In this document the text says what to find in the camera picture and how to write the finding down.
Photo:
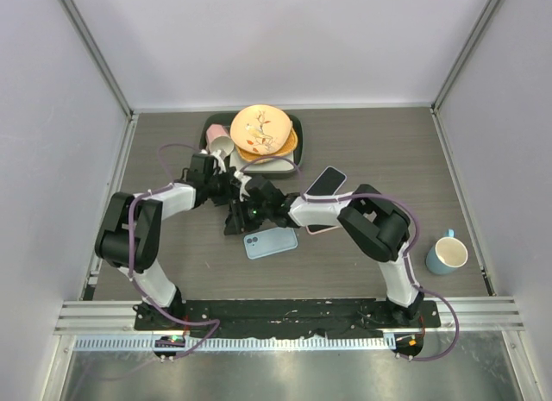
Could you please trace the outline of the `light blue phone case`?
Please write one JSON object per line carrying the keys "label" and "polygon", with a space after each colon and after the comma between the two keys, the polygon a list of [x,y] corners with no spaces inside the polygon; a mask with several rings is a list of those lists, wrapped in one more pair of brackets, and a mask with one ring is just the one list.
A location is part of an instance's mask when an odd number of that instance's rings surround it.
{"label": "light blue phone case", "polygon": [[298,238],[294,229],[273,228],[246,235],[243,243],[246,256],[250,260],[257,260],[295,249]]}

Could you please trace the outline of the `pink phone case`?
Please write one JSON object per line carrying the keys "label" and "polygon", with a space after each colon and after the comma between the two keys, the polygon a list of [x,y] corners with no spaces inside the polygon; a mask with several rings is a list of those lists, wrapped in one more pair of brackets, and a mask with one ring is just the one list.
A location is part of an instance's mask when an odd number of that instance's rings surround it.
{"label": "pink phone case", "polygon": [[330,226],[330,225],[320,225],[320,224],[313,224],[305,227],[306,231],[310,235],[318,235],[318,234],[329,232],[331,230],[335,230],[339,228],[340,226]]}

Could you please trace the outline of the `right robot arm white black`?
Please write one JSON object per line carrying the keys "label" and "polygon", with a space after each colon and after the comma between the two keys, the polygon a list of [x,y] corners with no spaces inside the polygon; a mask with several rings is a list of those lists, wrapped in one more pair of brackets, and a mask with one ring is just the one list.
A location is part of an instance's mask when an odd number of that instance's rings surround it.
{"label": "right robot arm white black", "polygon": [[359,185],[343,195],[285,194],[268,179],[238,172],[229,178],[227,193],[225,235],[251,233],[266,221],[282,229],[342,228],[362,253],[378,263],[392,322],[407,328],[421,316],[424,293],[406,262],[411,218],[371,185]]}

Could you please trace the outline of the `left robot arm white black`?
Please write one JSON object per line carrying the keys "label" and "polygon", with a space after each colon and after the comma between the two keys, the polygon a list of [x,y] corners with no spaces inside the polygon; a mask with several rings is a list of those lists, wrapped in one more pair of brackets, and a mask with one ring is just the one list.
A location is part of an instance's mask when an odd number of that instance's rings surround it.
{"label": "left robot arm white black", "polygon": [[124,274],[141,294],[140,315],[154,314],[166,331],[185,322],[179,288],[159,263],[162,223],[207,201],[226,204],[240,196],[236,168],[217,151],[193,154],[179,179],[142,193],[119,191],[110,198],[95,241],[95,253]]}

